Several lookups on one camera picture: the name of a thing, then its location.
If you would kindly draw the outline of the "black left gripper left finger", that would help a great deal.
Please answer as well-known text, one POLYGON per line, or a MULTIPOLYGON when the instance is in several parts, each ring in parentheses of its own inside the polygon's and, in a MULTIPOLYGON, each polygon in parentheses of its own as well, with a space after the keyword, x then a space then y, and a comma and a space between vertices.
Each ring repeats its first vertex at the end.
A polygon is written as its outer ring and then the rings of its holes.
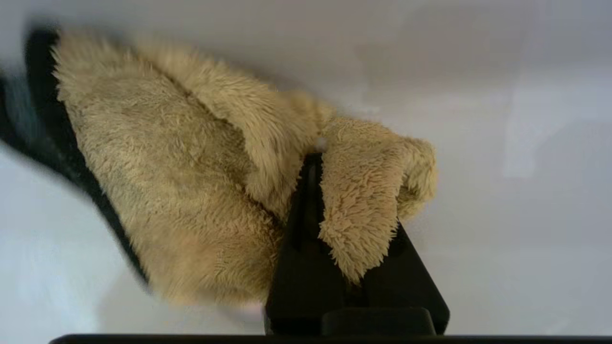
POLYGON ((291 198, 264 309, 267 335, 320 335, 323 316, 343 307, 343 276, 330 247, 319 237, 324 218, 322 176, 322 155, 308 155, 291 198))

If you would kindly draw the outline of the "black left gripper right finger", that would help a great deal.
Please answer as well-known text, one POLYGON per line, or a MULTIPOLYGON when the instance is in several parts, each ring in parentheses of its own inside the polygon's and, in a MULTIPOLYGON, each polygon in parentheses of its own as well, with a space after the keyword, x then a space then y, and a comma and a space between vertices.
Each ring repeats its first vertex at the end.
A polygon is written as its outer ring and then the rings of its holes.
POLYGON ((355 306, 374 315, 376 329, 443 335, 450 310, 402 224, 382 263, 366 272, 355 306))

